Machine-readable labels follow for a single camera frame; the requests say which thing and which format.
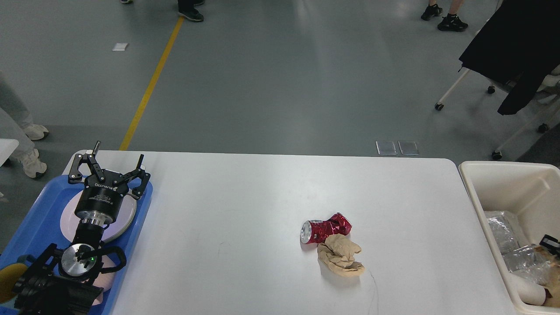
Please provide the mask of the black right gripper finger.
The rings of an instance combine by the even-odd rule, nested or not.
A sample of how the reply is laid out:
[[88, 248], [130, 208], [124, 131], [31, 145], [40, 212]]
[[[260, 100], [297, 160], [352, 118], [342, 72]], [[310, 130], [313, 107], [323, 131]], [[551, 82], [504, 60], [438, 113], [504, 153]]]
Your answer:
[[546, 249], [550, 254], [560, 256], [560, 242], [558, 239], [545, 234], [542, 237], [539, 245]]

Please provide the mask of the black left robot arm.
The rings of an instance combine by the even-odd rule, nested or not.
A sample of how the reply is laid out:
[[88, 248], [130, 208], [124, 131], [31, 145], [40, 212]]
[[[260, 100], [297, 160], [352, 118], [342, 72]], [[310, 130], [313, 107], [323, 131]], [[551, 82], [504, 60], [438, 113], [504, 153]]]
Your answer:
[[35, 260], [10, 287], [21, 315], [106, 315], [147, 215], [151, 175], [140, 155], [128, 173], [104, 169], [99, 144], [77, 153], [68, 177], [50, 181], [1, 263]]

